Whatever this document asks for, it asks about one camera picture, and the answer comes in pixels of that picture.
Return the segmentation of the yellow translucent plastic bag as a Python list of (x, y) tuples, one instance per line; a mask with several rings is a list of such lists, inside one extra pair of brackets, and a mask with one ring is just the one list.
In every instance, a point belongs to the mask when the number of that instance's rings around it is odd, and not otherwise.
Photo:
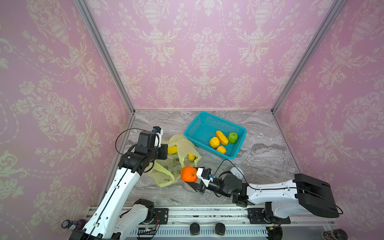
[[(168, 147), (177, 146), (178, 152), (169, 155), (166, 160), (156, 160), (154, 168), (149, 171), (149, 175), (155, 180), (160, 188), (167, 187), (181, 179), (181, 169), (186, 166), (197, 167), (202, 156), (197, 151), (196, 146), (183, 134), (177, 134), (166, 141)], [(188, 154), (196, 156), (194, 162), (188, 160)]]

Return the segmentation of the small yellow orange toy fruit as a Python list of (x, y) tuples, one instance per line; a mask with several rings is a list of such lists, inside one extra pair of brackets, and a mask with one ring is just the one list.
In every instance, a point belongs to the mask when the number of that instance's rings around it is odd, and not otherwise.
[(216, 148), (216, 151), (221, 153), (221, 154), (223, 154), (223, 155), (225, 155), (227, 153), (227, 150), (226, 150), (226, 148), (224, 146), (218, 146)]

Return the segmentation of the orange toy persimmon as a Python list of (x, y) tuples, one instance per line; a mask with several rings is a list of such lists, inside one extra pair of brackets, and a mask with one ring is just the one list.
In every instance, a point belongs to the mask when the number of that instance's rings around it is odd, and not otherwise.
[(197, 181), (197, 169), (191, 166), (186, 166), (181, 169), (181, 180), (186, 183), (195, 183)]

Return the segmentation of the yellow orange toy mango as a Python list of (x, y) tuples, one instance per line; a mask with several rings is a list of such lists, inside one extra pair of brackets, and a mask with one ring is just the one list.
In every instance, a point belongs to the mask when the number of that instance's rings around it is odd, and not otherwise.
[(219, 139), (221, 145), (226, 146), (229, 144), (228, 138), (224, 135), (222, 131), (216, 131), (216, 137)]

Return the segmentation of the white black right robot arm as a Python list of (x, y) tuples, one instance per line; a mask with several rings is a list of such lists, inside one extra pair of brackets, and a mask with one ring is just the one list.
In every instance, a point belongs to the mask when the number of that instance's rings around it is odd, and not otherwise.
[(302, 213), (329, 219), (343, 214), (335, 203), (331, 186), (304, 174), (296, 174), (294, 179), (282, 183), (257, 185), (241, 180), (230, 171), (217, 177), (210, 169), (199, 168), (197, 180), (189, 186), (196, 192), (211, 191), (231, 198), (233, 204), (242, 208), (263, 204), (267, 221)]

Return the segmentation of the green toy apple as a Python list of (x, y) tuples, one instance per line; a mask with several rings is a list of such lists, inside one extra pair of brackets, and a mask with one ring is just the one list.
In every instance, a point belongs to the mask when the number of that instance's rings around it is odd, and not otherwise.
[(227, 139), (230, 144), (235, 144), (238, 141), (238, 134), (234, 132), (229, 133)]

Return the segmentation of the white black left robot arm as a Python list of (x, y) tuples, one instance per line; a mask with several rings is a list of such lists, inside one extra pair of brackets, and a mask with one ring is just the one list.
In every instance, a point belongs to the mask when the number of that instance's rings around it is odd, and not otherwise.
[(155, 160), (166, 160), (168, 146), (162, 143), (163, 130), (141, 130), (138, 141), (121, 155), (118, 169), (99, 207), (81, 230), (74, 230), (71, 240), (125, 240), (141, 223), (154, 217), (154, 203), (139, 199), (125, 214), (122, 208), (135, 184)]

